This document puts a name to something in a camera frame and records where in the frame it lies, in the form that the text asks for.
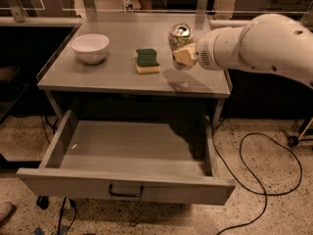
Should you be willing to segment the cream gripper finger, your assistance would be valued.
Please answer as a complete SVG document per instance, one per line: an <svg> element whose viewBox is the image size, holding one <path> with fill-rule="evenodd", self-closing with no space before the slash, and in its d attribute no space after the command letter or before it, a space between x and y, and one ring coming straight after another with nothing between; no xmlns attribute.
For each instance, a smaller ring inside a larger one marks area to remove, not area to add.
<svg viewBox="0 0 313 235"><path fill-rule="evenodd" d="M192 67L197 63L196 44L190 43L173 52L175 60L186 66Z"/></svg>

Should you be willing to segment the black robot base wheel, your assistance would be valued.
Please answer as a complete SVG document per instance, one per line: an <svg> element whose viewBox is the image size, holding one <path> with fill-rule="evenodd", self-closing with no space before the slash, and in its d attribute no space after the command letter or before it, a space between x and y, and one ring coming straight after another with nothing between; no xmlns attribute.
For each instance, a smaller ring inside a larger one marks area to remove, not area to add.
<svg viewBox="0 0 313 235"><path fill-rule="evenodd" d="M290 147L296 147L299 144L299 140L296 136L289 135L288 136L288 144Z"/></svg>

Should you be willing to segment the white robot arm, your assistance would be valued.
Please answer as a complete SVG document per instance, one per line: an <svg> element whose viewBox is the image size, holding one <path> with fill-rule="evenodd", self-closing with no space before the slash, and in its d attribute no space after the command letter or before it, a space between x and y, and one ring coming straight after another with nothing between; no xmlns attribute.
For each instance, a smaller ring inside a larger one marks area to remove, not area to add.
<svg viewBox="0 0 313 235"><path fill-rule="evenodd" d="M283 15L267 14L243 26L213 29L173 56L189 67L271 73L313 85L313 32Z"/></svg>

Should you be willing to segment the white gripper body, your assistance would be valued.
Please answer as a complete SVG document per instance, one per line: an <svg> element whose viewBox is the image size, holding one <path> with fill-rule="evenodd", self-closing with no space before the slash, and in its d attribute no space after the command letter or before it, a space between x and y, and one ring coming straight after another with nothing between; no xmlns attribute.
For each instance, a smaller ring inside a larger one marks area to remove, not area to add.
<svg viewBox="0 0 313 235"><path fill-rule="evenodd" d="M214 56L215 42L221 32L222 29L211 30L204 36L202 36L196 43L196 56L198 59L198 63L205 70L208 71L222 70Z"/></svg>

